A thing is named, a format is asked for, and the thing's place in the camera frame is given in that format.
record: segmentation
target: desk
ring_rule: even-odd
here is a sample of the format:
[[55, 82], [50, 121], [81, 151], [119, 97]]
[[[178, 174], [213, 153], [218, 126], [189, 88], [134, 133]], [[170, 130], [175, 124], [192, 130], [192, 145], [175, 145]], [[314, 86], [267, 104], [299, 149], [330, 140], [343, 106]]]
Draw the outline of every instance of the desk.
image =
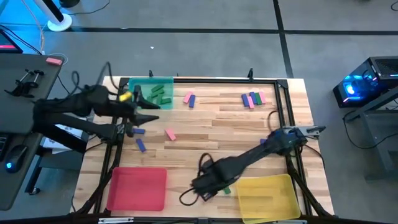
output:
[[[37, 100], [39, 98], [47, 98], [49, 96], [50, 90], [54, 85], [54, 82], [61, 70], [61, 66], [49, 65], [45, 60], [47, 56], [43, 55], [28, 55], [28, 54], [0, 54], [0, 74], [2, 76], [7, 76], [7, 80], [12, 80], [9, 84], [9, 89], [12, 90], [14, 85], [14, 80], [19, 80], [25, 74], [24, 69], [29, 70], [39, 69], [45, 73], [44, 77], [39, 83], [37, 89], [32, 90], [32, 94], [35, 98], [32, 100]], [[0, 94], [7, 94], [3, 90], [0, 90]], [[5, 114], [1, 119], [13, 119], [16, 123], [19, 121], [16, 114]], [[25, 139], [25, 144], [29, 147], [26, 152], [24, 163], [21, 169], [15, 174], [10, 174], [5, 170], [4, 160], [0, 161], [0, 210], [9, 210], [17, 197], [19, 188], [25, 179], [26, 173], [32, 163], [32, 159], [36, 154], [36, 150], [42, 139], [42, 134], [32, 133], [27, 136], [15, 135], [9, 145], [9, 150], [12, 147], [22, 144]]]
[[[304, 80], [288, 79], [296, 125], [312, 125], [312, 115], [305, 90]], [[105, 77], [103, 85], [116, 92]], [[188, 91], [197, 96], [194, 109], [183, 104]], [[250, 91], [263, 91], [266, 103], [253, 110], [243, 107], [241, 94]], [[167, 193], [165, 208], [161, 212], [112, 212], [114, 216], [134, 217], [213, 217], [240, 218], [235, 186], [232, 193], [220, 192], [208, 202], [201, 199], [191, 207], [178, 201], [182, 192], [187, 190], [196, 177], [198, 160], [201, 154], [209, 152], [213, 158], [234, 156], [259, 144], [261, 138], [269, 134], [267, 115], [276, 109], [275, 91], [272, 85], [264, 84], [227, 84], [227, 83], [175, 83], [173, 110], [142, 110], [143, 114], [156, 114], [160, 119], [142, 126], [146, 130], [143, 138], [147, 151], [141, 153], [134, 139], [125, 137], [121, 155], [121, 167], [157, 166], [167, 169]], [[96, 123], [110, 123], [111, 118], [95, 117]], [[271, 116], [271, 128], [279, 127], [277, 114]], [[177, 137], [169, 141], [165, 128], [172, 128]], [[95, 139], [87, 147], [98, 144]], [[319, 150], [318, 143], [309, 140], [309, 146]], [[78, 179], [73, 203], [79, 209], [97, 187], [105, 154], [105, 145], [88, 151]], [[302, 153], [307, 185], [324, 208], [333, 213], [328, 184], [322, 160], [311, 150]], [[286, 173], [285, 158], [278, 155], [267, 156], [249, 166], [243, 177], [262, 177]], [[101, 211], [105, 209], [109, 184], [105, 188]], [[193, 200], [186, 195], [185, 201]], [[302, 193], [298, 190], [300, 208], [303, 211]]]

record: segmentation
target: gray floor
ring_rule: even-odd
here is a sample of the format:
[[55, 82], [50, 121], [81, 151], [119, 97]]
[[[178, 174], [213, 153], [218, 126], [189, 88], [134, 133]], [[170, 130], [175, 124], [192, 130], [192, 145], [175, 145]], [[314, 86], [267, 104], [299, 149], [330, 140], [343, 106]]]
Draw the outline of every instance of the gray floor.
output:
[[[81, 0], [80, 5], [70, 11], [90, 11], [105, 2]], [[398, 12], [390, 10], [393, 2], [279, 0], [284, 27], [292, 30], [398, 30]], [[0, 22], [34, 24], [27, 12], [25, 17], [13, 17], [13, 9], [24, 10], [18, 1], [12, 1], [0, 15]], [[44, 24], [45, 17], [37, 14]], [[74, 26], [277, 28], [271, 0], [111, 0], [103, 11], [75, 16]], [[38, 46], [37, 31], [17, 33]], [[94, 83], [107, 60], [118, 75], [146, 75], [151, 69], [158, 76], [179, 73], [243, 77], [252, 67], [256, 77], [286, 77], [279, 36], [275, 34], [46, 32], [45, 38], [46, 54], [60, 52], [69, 58], [61, 73], [69, 89], [73, 70], [80, 72], [82, 83]], [[331, 93], [331, 89], [367, 57], [397, 55], [397, 42], [398, 35], [287, 36], [294, 77], [305, 79], [315, 123], [327, 126], [320, 148], [335, 213], [343, 218], [397, 223], [398, 182], [364, 181], [364, 175], [377, 164], [368, 160], [371, 151], [357, 149], [349, 143], [341, 121], [347, 111], [337, 107]], [[65, 91], [56, 83], [50, 97], [63, 96]], [[359, 126], [350, 125], [349, 130], [358, 144], [368, 144], [358, 134]], [[46, 170], [38, 183], [43, 192], [36, 196], [21, 193], [10, 211], [0, 212], [0, 219], [66, 214], [77, 177], [76, 172]]]

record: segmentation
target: green block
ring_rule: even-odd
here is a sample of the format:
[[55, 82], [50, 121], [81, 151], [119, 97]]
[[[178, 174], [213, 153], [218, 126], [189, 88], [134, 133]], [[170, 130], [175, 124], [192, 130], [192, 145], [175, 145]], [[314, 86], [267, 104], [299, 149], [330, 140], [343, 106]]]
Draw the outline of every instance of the green block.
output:
[[162, 98], [163, 98], [163, 94], [157, 95], [157, 99], [156, 99], [156, 104], [157, 104], [157, 105], [160, 105], [160, 104], [161, 104]]
[[154, 93], [154, 92], [156, 92], [157, 90], [163, 89], [163, 87], [164, 87], [164, 85], [159, 84], [159, 85], [153, 87], [153, 88], [151, 89], [151, 91]]
[[261, 97], [259, 93], [255, 93], [257, 105], [262, 105]]
[[164, 90], [163, 89], [158, 90], [158, 91], [152, 93], [150, 97], [152, 97], [152, 99], [154, 99], [159, 94], [164, 94]]
[[224, 188], [223, 191], [224, 191], [224, 194], [227, 194], [227, 195], [231, 193], [231, 190], [229, 189], [229, 187]]
[[171, 98], [165, 98], [165, 99], [162, 99], [162, 102], [160, 102], [160, 104], [161, 105], [164, 105], [164, 104], [166, 104], [166, 103], [171, 103], [172, 102], [172, 99]]

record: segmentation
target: plastic tray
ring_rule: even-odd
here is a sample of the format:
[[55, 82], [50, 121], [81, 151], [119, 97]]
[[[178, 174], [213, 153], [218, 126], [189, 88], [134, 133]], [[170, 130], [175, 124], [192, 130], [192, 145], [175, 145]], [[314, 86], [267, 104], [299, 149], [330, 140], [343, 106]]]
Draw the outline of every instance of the plastic tray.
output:
[[288, 220], [301, 214], [288, 174], [242, 178], [236, 189], [245, 224]]
[[163, 210], [166, 176], [167, 171], [164, 168], [115, 168], [106, 208], [110, 211]]
[[148, 96], [152, 94], [151, 89], [159, 84], [164, 85], [164, 95], [163, 98], [170, 98], [171, 103], [167, 103], [165, 105], [160, 105], [160, 108], [163, 110], [171, 110], [173, 109], [174, 102], [174, 79], [173, 77], [150, 77], [150, 78], [130, 78], [129, 79], [129, 89], [130, 91], [134, 90], [134, 85], [140, 85], [142, 95], [146, 99]]

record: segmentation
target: wooden tabletop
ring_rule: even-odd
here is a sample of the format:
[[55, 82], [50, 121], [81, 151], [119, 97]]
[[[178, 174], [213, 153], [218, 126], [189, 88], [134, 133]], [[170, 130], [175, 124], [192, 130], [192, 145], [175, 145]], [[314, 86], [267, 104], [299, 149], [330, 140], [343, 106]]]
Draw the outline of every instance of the wooden tabletop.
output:
[[[119, 83], [120, 77], [114, 77]], [[313, 125], [310, 105], [304, 80], [288, 79], [290, 98], [297, 126]], [[103, 85], [116, 92], [105, 77]], [[195, 107], [190, 109], [183, 103], [183, 97], [192, 91], [197, 96]], [[253, 110], [245, 108], [241, 95], [250, 91], [263, 91], [266, 103]], [[282, 104], [285, 105], [283, 92]], [[161, 212], [113, 211], [114, 216], [134, 217], [213, 217], [241, 218], [235, 185], [230, 186], [231, 194], [220, 192], [213, 199], [203, 202], [201, 199], [190, 206], [182, 205], [178, 198], [190, 188], [190, 182], [196, 177], [199, 157], [210, 153], [214, 160], [222, 157], [237, 156], [259, 144], [261, 138], [270, 133], [267, 127], [268, 114], [277, 108], [273, 85], [266, 84], [209, 84], [175, 83], [173, 110], [142, 110], [142, 114], [156, 114], [160, 119], [151, 121], [140, 128], [146, 130], [141, 138], [147, 148], [145, 153], [138, 150], [135, 140], [125, 136], [121, 167], [156, 166], [167, 169], [167, 191], [165, 208]], [[271, 116], [271, 129], [279, 127], [277, 113]], [[95, 123], [110, 123], [111, 118], [98, 117]], [[172, 128], [177, 139], [170, 141], [164, 129]], [[91, 140], [87, 147], [98, 144]], [[309, 146], [319, 151], [318, 143], [309, 140]], [[97, 187], [105, 154], [105, 145], [88, 151], [78, 179], [73, 203], [79, 209]], [[303, 166], [308, 188], [326, 211], [333, 213], [328, 184], [322, 160], [309, 149], [302, 153]], [[285, 158], [269, 155], [249, 166], [243, 177], [263, 177], [287, 173]], [[105, 188], [101, 210], [105, 209], [109, 184]], [[195, 196], [187, 194], [184, 200], [191, 202]], [[298, 190], [300, 208], [304, 211], [302, 193]]]

